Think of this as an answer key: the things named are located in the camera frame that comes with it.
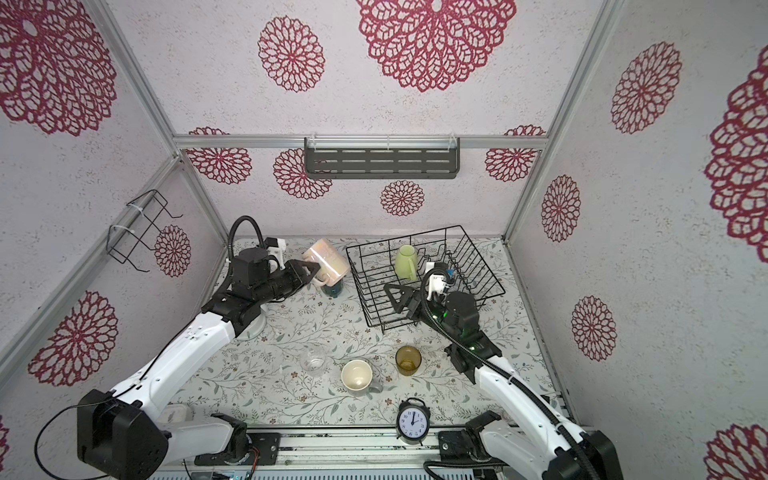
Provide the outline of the black wire dish rack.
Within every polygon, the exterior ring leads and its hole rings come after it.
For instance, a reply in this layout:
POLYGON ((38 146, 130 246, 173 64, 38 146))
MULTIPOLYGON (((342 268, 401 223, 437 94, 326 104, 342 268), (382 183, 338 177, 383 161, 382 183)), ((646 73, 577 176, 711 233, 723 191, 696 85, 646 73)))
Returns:
POLYGON ((345 248, 351 275, 366 324, 385 332, 418 321, 416 315, 394 312, 384 285, 396 283, 415 288, 428 300, 463 291, 474 296, 478 308, 502 296, 505 289, 460 225, 358 243, 345 248), (412 245, 417 250, 417 281, 398 279, 394 262, 398 249, 412 245))

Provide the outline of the pink iridescent mug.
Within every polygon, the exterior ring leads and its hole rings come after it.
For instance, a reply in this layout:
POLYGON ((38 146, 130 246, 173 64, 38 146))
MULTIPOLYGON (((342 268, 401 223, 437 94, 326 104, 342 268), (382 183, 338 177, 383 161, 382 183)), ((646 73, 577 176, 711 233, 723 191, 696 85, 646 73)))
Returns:
POLYGON ((334 286, 351 270, 346 258, 327 239, 320 239, 303 254, 305 261, 320 265, 319 272, 312 279, 314 286, 334 286))

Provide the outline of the dark green mug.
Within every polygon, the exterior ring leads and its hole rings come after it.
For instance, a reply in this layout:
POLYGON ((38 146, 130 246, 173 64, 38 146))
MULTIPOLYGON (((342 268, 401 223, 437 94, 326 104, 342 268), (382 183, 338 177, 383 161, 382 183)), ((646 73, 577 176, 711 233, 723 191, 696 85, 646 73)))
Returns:
POLYGON ((338 298, 344 290, 344 281, 339 279, 332 285, 323 285, 321 291, 330 298, 338 298))

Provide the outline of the light green mug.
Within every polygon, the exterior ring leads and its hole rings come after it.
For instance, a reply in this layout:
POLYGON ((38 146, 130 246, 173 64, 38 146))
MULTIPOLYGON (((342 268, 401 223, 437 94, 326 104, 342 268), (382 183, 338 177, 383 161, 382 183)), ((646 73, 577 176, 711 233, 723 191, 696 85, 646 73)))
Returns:
POLYGON ((417 281, 419 279, 418 256, 414 246, 403 245, 398 249, 394 270, 398 279, 405 281, 417 281))

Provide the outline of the clear glass cup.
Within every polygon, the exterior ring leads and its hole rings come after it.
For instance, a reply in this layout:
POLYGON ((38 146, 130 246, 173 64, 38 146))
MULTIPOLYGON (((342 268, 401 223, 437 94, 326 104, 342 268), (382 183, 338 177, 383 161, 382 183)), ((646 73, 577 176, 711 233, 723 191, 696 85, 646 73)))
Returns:
POLYGON ((325 372, 326 355, 321 350, 309 346, 301 352, 299 363, 307 375, 322 376, 325 372))

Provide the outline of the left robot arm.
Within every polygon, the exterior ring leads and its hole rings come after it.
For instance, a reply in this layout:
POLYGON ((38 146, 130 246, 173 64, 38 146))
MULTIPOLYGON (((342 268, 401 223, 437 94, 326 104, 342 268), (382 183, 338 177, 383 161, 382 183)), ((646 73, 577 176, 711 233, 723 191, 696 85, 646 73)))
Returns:
POLYGON ((77 406, 80 461, 115 479, 148 479, 162 465, 215 455, 237 462, 249 453, 246 424, 226 414, 164 422, 162 413, 180 388, 262 313, 285 300, 320 271, 316 262, 279 262, 266 249, 242 250, 201 312, 147 365, 112 390, 91 390, 77 406))

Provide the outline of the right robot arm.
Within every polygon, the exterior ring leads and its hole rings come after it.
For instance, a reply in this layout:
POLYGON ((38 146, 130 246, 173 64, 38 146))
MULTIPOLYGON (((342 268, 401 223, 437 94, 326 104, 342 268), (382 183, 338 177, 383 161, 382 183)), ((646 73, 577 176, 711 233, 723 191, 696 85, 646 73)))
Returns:
POLYGON ((384 291, 397 313, 448 339, 445 352, 458 373, 502 407, 501 419, 467 424, 470 441, 525 479, 621 479, 618 452, 601 431, 586 431, 535 392, 480 328, 474 297, 462 291, 436 293, 389 283, 384 291))

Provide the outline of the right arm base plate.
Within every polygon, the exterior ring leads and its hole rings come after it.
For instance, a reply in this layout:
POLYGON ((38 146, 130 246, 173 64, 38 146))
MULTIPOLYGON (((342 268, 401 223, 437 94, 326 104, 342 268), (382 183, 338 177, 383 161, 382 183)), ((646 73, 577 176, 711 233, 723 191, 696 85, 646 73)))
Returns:
POLYGON ((449 430, 438 433, 440 460, 446 463, 473 463, 482 465, 498 464, 500 459, 490 455, 484 447, 480 434, 484 427, 449 430))

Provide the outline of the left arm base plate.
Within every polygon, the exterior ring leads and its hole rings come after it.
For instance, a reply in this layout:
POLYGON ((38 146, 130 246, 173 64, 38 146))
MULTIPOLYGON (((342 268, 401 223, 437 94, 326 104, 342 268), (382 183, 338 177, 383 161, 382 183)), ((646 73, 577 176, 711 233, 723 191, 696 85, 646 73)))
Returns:
POLYGON ((248 433, 245 450, 240 457, 227 452, 203 454, 196 456, 193 464, 200 467, 273 466, 277 463, 281 439, 277 432, 248 433))

